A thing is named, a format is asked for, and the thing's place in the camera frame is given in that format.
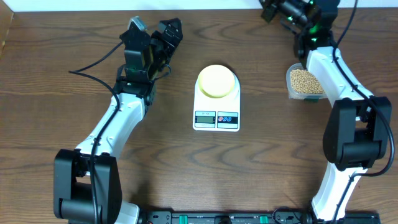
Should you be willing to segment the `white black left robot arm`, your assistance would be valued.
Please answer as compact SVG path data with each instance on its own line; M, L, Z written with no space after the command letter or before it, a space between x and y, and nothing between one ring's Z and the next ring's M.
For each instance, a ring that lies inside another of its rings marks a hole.
M138 205L123 200L118 159L132 130L155 97L155 83L166 77L183 39L178 18L162 20L148 34L132 17L119 38L125 63L116 72L111 102L89 136L73 150L61 149L53 164L53 213L68 223L144 223Z

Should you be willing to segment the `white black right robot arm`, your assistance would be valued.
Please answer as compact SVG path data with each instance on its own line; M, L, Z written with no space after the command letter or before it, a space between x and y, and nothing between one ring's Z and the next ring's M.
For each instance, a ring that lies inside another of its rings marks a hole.
M374 163L395 156L390 126L392 105L385 96L367 90L345 64L340 39L332 25L338 1L262 0L262 18L286 19L295 36L294 52L302 66L321 84L331 113L323 135L327 159L324 178L301 223L379 223L373 212L346 212L346 204L362 177L371 177Z

